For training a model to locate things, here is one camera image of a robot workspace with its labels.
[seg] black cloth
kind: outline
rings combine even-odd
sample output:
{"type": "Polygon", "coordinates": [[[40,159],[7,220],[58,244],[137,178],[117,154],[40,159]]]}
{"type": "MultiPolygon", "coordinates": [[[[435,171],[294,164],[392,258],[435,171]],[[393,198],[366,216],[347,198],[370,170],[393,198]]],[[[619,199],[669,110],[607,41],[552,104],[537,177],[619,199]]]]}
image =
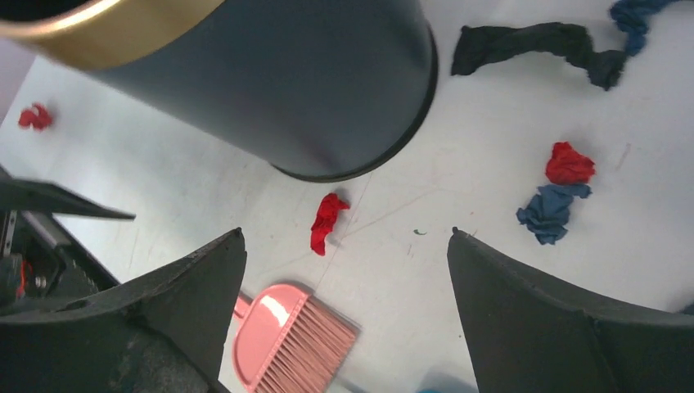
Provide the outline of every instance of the black cloth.
{"type": "Polygon", "coordinates": [[[609,90],[617,85],[627,59],[622,51],[594,52],[593,40],[580,25],[552,22],[523,29],[463,26],[461,31],[451,75],[470,75],[485,64],[527,52],[549,52],[587,70],[591,84],[609,90]]]}

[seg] crumpled cloth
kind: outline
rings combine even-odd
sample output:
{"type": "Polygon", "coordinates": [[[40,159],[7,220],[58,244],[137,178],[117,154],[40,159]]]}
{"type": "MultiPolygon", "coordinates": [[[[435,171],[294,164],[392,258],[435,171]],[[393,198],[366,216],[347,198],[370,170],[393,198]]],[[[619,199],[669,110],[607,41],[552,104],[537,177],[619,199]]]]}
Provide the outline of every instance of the crumpled cloth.
{"type": "Polygon", "coordinates": [[[629,56],[636,56],[646,46],[648,17],[677,1],[679,0],[619,0],[612,5],[610,17],[617,29],[627,34],[624,51],[629,56]]]}
{"type": "Polygon", "coordinates": [[[538,191],[528,207],[518,209],[516,217],[535,234],[540,244],[554,244],[568,232],[564,225],[569,222],[569,206],[574,197],[587,198],[591,194],[590,186],[548,184],[538,187],[538,191]]]}
{"type": "Polygon", "coordinates": [[[33,127],[38,131],[42,131],[46,127],[53,124],[53,118],[45,106],[34,103],[31,108],[24,109],[17,124],[27,129],[33,127]]]}
{"type": "Polygon", "coordinates": [[[325,255],[325,238],[335,227],[340,210],[347,209],[349,209],[349,205],[341,201],[334,192],[323,198],[316,213],[316,221],[311,227],[311,250],[315,251],[316,254],[325,255]]]}
{"type": "Polygon", "coordinates": [[[485,64],[527,52],[550,52],[588,72],[590,83],[605,90],[617,85],[627,56],[622,51],[593,51],[588,30],[580,25],[542,23],[524,29],[482,26],[461,29],[451,75],[470,75],[485,64]]]}
{"type": "Polygon", "coordinates": [[[595,174],[593,160],[578,153],[568,142],[557,142],[545,174],[550,182],[560,185],[588,183],[595,174]]]}

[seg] floor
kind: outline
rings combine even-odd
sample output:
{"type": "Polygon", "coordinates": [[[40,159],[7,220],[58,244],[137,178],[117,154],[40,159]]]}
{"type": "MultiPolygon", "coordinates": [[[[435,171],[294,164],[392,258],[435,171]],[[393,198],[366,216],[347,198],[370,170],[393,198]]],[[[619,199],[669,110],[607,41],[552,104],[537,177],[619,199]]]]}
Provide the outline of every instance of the floor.
{"type": "MultiPolygon", "coordinates": [[[[603,295],[670,311],[694,297],[694,43],[682,38],[692,35],[694,3],[654,18],[649,46],[608,93],[549,55],[446,76],[464,24],[576,22],[599,49],[617,48],[623,37],[606,16],[610,3],[423,0],[441,53],[434,105],[402,152],[348,182],[288,178],[43,59],[0,128],[0,163],[137,213],[133,223],[61,218],[123,281],[242,227],[247,294],[301,281],[361,327],[334,391],[414,392],[444,376],[474,386],[446,265],[453,226],[603,295]],[[35,101],[58,112],[52,130],[16,127],[35,101]],[[591,156],[598,174],[594,194],[575,202],[566,238],[540,246],[514,214],[546,183],[544,164],[559,140],[591,156]],[[319,257],[309,227],[335,189],[353,208],[319,257]]],[[[228,355],[220,380],[242,391],[228,355]]]]}
{"type": "Polygon", "coordinates": [[[0,123],[34,62],[33,52],[0,38],[0,123]]]}

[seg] pink bristles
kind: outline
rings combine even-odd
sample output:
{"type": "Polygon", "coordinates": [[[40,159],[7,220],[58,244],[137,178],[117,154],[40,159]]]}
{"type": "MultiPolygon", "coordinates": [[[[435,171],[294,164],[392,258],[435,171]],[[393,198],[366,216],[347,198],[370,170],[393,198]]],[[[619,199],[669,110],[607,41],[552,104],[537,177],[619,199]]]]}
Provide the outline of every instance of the pink bristles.
{"type": "Polygon", "coordinates": [[[355,328],[310,297],[255,391],[324,392],[356,337],[355,328]]]}

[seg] scuff mark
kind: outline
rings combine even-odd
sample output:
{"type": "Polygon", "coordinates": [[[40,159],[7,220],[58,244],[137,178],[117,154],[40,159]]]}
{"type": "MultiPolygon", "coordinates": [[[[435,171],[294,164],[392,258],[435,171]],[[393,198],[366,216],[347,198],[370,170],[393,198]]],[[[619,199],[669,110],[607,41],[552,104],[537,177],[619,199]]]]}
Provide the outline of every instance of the scuff mark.
{"type": "Polygon", "coordinates": [[[622,168],[622,165],[624,164],[624,161],[627,159],[627,156],[631,152],[631,143],[627,143],[627,146],[624,147],[624,153],[622,153],[622,156],[620,157],[620,162],[617,163],[617,166],[615,167],[615,172],[620,170],[622,168]]]}
{"type": "Polygon", "coordinates": [[[261,272],[261,274],[267,274],[267,273],[272,272],[274,270],[285,268],[286,266],[288,266],[290,264],[294,264],[295,262],[299,262],[303,258],[306,258],[306,257],[311,256],[311,255],[313,255],[313,251],[304,253],[303,255],[297,256],[296,258],[288,260],[287,262],[282,262],[282,263],[278,264],[277,266],[272,266],[269,269],[264,269],[261,272]]]}
{"type": "Polygon", "coordinates": [[[137,239],[140,237],[140,229],[135,232],[135,241],[133,242],[133,249],[130,251],[130,262],[128,262],[128,271],[133,267],[133,257],[135,256],[135,247],[137,246],[137,239]]]}
{"type": "Polygon", "coordinates": [[[343,236],[343,239],[346,239],[347,237],[350,237],[350,236],[354,235],[354,234],[357,233],[357,232],[361,232],[361,231],[363,231],[364,229],[371,227],[373,224],[379,223],[379,222],[383,221],[384,219],[387,219],[387,218],[390,217],[391,215],[394,215],[394,214],[400,212],[401,210],[405,209],[406,207],[408,207],[408,206],[410,206],[410,205],[413,205],[415,202],[419,201],[420,199],[422,199],[422,198],[424,198],[424,197],[428,197],[429,195],[431,195],[431,194],[433,194],[434,192],[437,192],[437,191],[439,191],[439,190],[432,190],[432,191],[429,191],[429,192],[425,192],[424,194],[422,194],[422,195],[420,195],[420,196],[414,198],[414,199],[411,200],[410,202],[408,202],[408,203],[406,203],[406,204],[404,204],[404,205],[401,205],[399,208],[397,208],[397,209],[395,209],[395,210],[393,210],[393,211],[391,211],[391,212],[388,212],[388,213],[382,215],[381,217],[379,217],[379,218],[373,220],[371,223],[366,224],[366,225],[364,225],[364,226],[361,227],[361,228],[355,229],[355,230],[352,231],[352,232],[347,232],[347,230],[349,229],[349,225],[348,225],[348,226],[347,226],[347,229],[345,230],[346,234],[343,236]]]}

